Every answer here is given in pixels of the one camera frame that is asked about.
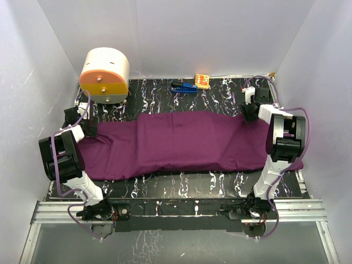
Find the blue black stapler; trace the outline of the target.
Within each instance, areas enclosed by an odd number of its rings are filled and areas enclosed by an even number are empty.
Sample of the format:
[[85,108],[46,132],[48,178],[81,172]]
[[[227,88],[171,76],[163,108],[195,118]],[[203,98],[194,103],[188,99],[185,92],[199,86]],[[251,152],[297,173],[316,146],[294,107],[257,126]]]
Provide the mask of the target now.
[[197,93],[198,87],[186,82],[172,82],[170,86],[171,92],[181,92],[181,93]]

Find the round white drawer box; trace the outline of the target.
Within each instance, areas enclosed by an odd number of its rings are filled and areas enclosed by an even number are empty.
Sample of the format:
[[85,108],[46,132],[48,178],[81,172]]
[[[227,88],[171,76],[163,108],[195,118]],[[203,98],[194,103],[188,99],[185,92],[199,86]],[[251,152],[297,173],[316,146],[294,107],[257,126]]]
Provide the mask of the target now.
[[121,51],[99,47],[88,52],[79,84],[96,103],[122,103],[129,93],[129,75],[130,64]]

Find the purple cloth wrap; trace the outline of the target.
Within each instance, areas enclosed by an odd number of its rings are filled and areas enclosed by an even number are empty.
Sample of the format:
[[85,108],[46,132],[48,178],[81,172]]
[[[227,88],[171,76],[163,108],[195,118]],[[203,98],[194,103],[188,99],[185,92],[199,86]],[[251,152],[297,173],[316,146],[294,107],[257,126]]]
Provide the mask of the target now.
[[209,111],[141,114],[102,122],[78,148],[92,180],[125,180],[154,172],[244,172],[262,169],[268,125]]

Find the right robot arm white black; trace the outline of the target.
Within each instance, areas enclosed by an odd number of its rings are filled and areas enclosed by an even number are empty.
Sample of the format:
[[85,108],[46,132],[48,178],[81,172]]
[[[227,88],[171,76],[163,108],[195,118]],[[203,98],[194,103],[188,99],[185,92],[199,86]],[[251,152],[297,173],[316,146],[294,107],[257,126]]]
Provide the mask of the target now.
[[274,191],[280,178],[293,168],[306,145],[306,118],[293,115],[270,103],[270,90],[253,86],[243,88],[245,102],[240,105],[246,121],[260,119],[268,124],[265,150],[267,158],[259,180],[247,195],[244,210],[251,218],[272,211]]

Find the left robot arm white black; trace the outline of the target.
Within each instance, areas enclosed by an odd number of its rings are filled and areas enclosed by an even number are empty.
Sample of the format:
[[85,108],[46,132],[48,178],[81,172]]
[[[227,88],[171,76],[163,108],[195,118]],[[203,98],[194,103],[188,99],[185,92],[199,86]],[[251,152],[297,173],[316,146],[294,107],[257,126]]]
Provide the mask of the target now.
[[64,111],[63,127],[54,135],[38,141],[47,178],[65,185],[84,203],[76,215],[83,219],[108,220],[114,207],[102,189],[85,172],[85,162],[78,143],[85,137],[97,135],[97,119],[88,103],[78,103]]

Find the orange small box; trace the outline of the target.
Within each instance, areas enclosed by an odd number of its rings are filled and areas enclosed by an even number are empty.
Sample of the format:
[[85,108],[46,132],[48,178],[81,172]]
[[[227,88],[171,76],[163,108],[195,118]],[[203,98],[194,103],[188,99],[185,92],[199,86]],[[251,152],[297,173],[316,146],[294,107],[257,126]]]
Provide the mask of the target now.
[[198,89],[208,90],[210,85],[210,77],[205,74],[196,74],[194,85],[197,86]]

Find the black base frame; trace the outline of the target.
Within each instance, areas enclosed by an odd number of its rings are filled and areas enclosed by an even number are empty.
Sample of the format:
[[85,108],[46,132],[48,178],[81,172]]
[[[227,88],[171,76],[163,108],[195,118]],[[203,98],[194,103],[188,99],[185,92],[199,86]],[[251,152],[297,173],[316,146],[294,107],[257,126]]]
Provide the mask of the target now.
[[116,232],[140,230],[226,230],[241,232],[245,222],[276,220],[274,212],[251,215],[241,198],[104,199],[76,213],[84,221],[111,221]]

